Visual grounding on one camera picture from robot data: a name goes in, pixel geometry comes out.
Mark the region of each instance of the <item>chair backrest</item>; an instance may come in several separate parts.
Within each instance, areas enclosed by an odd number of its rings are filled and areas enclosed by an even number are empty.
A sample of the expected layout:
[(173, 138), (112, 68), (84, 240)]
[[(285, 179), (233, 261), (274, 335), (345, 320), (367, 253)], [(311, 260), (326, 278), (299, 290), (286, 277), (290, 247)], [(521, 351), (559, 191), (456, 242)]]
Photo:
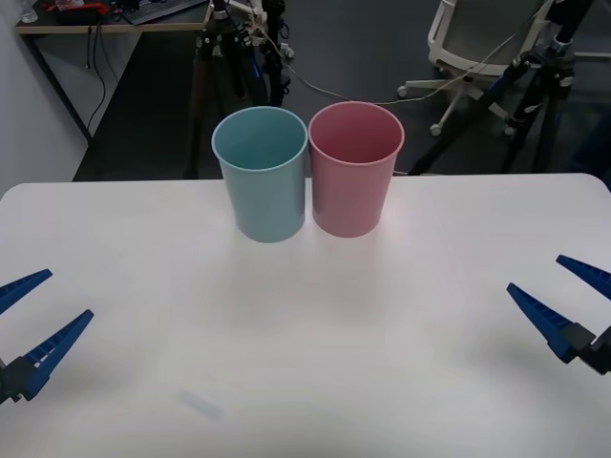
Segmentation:
[[(467, 70), (519, 31), (489, 59), (490, 65), (479, 72), (501, 74), (517, 55), (535, 44), (545, 25), (548, 7), (541, 10), (545, 3), (545, 0), (443, 0), (429, 37), (431, 61)], [(541, 11), (537, 19), (527, 24), (538, 10)]]

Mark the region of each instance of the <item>blue cup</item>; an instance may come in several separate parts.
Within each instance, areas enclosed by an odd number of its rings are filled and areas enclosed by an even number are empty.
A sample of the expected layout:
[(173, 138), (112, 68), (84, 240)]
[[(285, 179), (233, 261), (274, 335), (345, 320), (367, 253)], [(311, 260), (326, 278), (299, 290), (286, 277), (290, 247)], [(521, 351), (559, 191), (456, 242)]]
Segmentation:
[(254, 107), (227, 117), (212, 134), (240, 230), (282, 241), (304, 224), (307, 128), (287, 110)]

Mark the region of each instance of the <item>white wall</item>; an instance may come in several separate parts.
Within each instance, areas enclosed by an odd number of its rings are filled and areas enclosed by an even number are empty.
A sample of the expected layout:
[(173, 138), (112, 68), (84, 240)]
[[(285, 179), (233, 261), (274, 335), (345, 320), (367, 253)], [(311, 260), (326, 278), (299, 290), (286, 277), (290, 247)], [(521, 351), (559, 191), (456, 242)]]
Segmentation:
[[(14, 31), (19, 10), (17, 0), (0, 0), (0, 197), (19, 183), (71, 181), (87, 149), (84, 137)], [(106, 38), (120, 77), (138, 35)], [(85, 122), (101, 98), (94, 71), (85, 69), (86, 39), (62, 35), (39, 40)], [(116, 83), (101, 52), (97, 61), (109, 86), (108, 104)]]

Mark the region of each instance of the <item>white table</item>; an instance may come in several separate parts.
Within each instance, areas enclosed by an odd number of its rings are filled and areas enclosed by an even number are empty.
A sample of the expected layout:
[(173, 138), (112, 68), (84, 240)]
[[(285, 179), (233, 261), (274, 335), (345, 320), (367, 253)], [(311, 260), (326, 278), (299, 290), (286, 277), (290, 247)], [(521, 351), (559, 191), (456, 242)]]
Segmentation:
[(18, 186), (0, 283), (54, 276), (0, 317), (0, 354), (95, 318), (0, 406), (0, 456), (609, 456), (611, 377), (558, 361), (505, 292), (602, 332), (611, 303), (560, 253), (611, 270), (593, 178), (394, 178), (373, 233), (309, 217), (278, 244), (235, 229), (220, 181)]

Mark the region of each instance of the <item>cup rim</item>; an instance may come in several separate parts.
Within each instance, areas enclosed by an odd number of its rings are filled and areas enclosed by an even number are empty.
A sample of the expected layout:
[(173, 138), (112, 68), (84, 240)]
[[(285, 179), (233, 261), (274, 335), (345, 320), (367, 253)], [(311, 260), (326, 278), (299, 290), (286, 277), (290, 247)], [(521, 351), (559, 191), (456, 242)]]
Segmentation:
[[(301, 146), (301, 148), (299, 149), (299, 151), (297, 152), (297, 154), (295, 156), (293, 156), (291, 159), (287, 160), (286, 162), (283, 162), (282, 164), (276, 165), (274, 167), (269, 167), (267, 169), (244, 169), (243, 167), (239, 167), (237, 165), (232, 164), (231, 162), (229, 162), (228, 160), (226, 160), (225, 158), (221, 157), (219, 155), (219, 153), (217, 152), (217, 146), (215, 145), (215, 141), (217, 138), (217, 133), (219, 132), (219, 129), (221, 128), (221, 126), (229, 121), (229, 119), (231, 119), (232, 117), (236, 116), (236, 115), (240, 115), (243, 112), (250, 112), (250, 111), (254, 111), (254, 110), (274, 110), (277, 112), (284, 112), (288, 115), (293, 116), (295, 119), (297, 119), (297, 121), (299, 121), (300, 125), (304, 128), (304, 144)], [(214, 153), (214, 156), (217, 157), (217, 159), (219, 160), (219, 162), (222, 162), (223, 164), (231, 167), (232, 169), (235, 170), (240, 170), (242, 172), (248, 172), (251, 174), (258, 174), (258, 173), (264, 173), (264, 172), (271, 172), (274, 171), (276, 169), (279, 169), (281, 167), (284, 167), (287, 164), (290, 164), (291, 162), (293, 162), (294, 160), (297, 160), (297, 158), (306, 150), (306, 146), (307, 146), (307, 142), (309, 140), (309, 136), (308, 136), (309, 132), (307, 130), (306, 124), (294, 113), (290, 112), (289, 110), (285, 110), (284, 108), (279, 108), (279, 107), (249, 107), (249, 108), (244, 108), (242, 110), (238, 110), (235, 113), (230, 114), (228, 117), (226, 117), (223, 121), (221, 121), (219, 123), (219, 125), (215, 128), (214, 132), (212, 133), (212, 152)]]
[[(325, 153), (316, 144), (316, 142), (313, 139), (313, 136), (312, 136), (312, 125), (314, 124), (314, 121), (316, 121), (316, 118), (318, 118), (319, 115), (321, 115), (322, 113), (326, 112), (327, 110), (331, 110), (333, 107), (336, 107), (338, 105), (366, 105), (368, 107), (371, 107), (371, 108), (374, 108), (376, 110), (382, 111), (386, 115), (389, 115), (390, 118), (397, 124), (397, 126), (399, 126), (399, 131), (401, 132), (401, 139), (399, 140), (399, 145), (397, 146), (397, 148), (392, 153), (390, 153), (388, 156), (383, 157), (383, 158), (378, 159), (378, 160), (374, 160), (372, 162), (345, 162), (344, 160), (336, 159), (335, 157), (330, 156), (327, 153)], [(331, 105), (329, 105), (327, 107), (324, 107), (320, 112), (315, 114), (314, 117), (312, 117), (312, 119), (309, 121), (309, 125), (307, 126), (307, 136), (309, 138), (309, 142), (311, 143), (311, 145), (314, 146), (316, 151), (318, 153), (320, 153), (321, 155), (323, 155), (325, 158), (327, 158), (327, 159), (329, 159), (332, 162), (335, 162), (337, 164), (347, 165), (347, 166), (351, 166), (351, 167), (369, 167), (370, 165), (379, 164), (379, 163), (384, 162), (385, 160), (389, 160), (391, 157), (397, 156), (397, 154), (399, 153), (399, 151), (401, 151), (401, 148), (403, 148), (403, 145), (405, 143), (405, 130), (403, 129), (403, 124), (401, 124), (401, 121), (399, 121), (397, 116), (392, 114), (390, 111), (375, 105), (374, 103), (359, 102), (359, 101), (355, 101), (355, 100), (350, 100), (350, 101), (347, 101), (347, 102), (337, 102), (337, 103), (333, 103), (333, 104), (331, 104)]]

